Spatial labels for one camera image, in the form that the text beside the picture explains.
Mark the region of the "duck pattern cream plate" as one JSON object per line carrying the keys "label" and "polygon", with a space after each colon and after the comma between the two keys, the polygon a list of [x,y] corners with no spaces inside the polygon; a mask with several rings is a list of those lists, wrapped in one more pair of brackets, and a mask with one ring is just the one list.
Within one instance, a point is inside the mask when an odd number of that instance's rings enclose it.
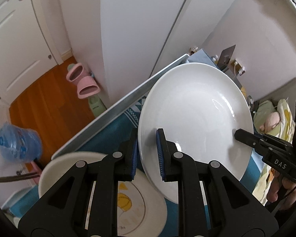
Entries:
{"label": "duck pattern cream plate", "polygon": [[[76,162],[93,163],[102,160],[103,153],[72,152],[51,162],[41,173],[38,193],[42,197]],[[165,199],[150,184],[140,170],[131,182],[118,184],[117,233],[119,236],[159,236],[166,225]]]}

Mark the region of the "plain white plate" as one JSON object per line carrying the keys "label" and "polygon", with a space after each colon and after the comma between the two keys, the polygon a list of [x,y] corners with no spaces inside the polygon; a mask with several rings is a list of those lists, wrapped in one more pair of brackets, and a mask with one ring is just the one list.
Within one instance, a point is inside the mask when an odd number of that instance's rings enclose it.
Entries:
{"label": "plain white plate", "polygon": [[156,130],[194,160],[220,162],[242,179],[251,148],[234,139],[238,129],[253,132],[247,102],[222,71],[203,63],[179,65],[164,74],[150,90],[140,115],[138,142],[141,164],[151,184],[177,203],[177,184],[160,176]]}

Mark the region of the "pink plush toy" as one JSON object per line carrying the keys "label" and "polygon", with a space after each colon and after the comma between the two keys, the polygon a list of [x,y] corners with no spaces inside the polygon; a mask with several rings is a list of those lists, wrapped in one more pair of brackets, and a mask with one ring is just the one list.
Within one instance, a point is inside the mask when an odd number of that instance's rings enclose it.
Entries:
{"label": "pink plush toy", "polygon": [[272,112],[267,116],[265,122],[259,127],[259,129],[264,133],[268,133],[274,129],[280,123],[280,121],[280,114],[278,112]]}

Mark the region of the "blue water jug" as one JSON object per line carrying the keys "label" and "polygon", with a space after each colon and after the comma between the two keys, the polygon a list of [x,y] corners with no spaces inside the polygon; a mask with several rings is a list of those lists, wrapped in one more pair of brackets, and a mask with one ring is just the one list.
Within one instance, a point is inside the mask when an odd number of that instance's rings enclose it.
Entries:
{"label": "blue water jug", "polygon": [[30,163],[40,159],[43,146],[38,133],[4,123],[0,129],[0,153],[11,163]]}

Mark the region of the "green slipper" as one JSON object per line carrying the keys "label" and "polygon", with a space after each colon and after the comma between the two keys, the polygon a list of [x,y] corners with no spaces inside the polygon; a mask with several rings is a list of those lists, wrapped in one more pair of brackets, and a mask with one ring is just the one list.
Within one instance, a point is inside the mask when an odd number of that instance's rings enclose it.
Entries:
{"label": "green slipper", "polygon": [[90,96],[88,98],[88,103],[89,103],[90,110],[92,111],[95,118],[97,118],[104,111],[106,111],[106,107],[98,95]]}

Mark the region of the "grey laptop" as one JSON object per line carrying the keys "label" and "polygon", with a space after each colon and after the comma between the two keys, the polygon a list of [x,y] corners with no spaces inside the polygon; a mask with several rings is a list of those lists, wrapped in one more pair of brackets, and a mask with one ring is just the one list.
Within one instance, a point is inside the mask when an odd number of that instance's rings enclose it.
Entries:
{"label": "grey laptop", "polygon": [[229,64],[231,57],[234,53],[236,45],[233,45],[229,48],[224,49],[221,52],[221,55],[219,57],[218,63],[217,63],[217,67],[223,71]]}

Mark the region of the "pink slipper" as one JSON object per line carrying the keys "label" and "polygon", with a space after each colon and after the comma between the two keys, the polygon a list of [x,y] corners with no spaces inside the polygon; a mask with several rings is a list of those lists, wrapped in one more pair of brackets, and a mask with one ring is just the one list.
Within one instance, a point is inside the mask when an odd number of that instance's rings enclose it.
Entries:
{"label": "pink slipper", "polygon": [[88,75],[87,70],[81,63],[74,64],[66,75],[68,82],[77,85],[78,82]]}
{"label": "pink slipper", "polygon": [[85,76],[77,84],[77,96],[79,99],[86,99],[101,91],[92,76]]}

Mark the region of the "white door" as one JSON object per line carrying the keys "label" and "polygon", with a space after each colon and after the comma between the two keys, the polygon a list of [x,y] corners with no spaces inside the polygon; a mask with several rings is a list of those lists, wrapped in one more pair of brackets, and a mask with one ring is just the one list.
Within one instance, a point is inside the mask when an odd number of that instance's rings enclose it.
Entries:
{"label": "white door", "polygon": [[40,0],[0,0],[0,100],[11,105],[33,82],[62,64]]}

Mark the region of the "white wardrobe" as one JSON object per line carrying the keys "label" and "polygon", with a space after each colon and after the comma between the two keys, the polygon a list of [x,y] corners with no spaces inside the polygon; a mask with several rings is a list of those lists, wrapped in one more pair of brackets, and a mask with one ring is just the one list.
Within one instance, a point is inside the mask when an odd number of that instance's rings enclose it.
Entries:
{"label": "white wardrobe", "polygon": [[111,103],[193,47],[201,47],[235,0],[100,0]]}

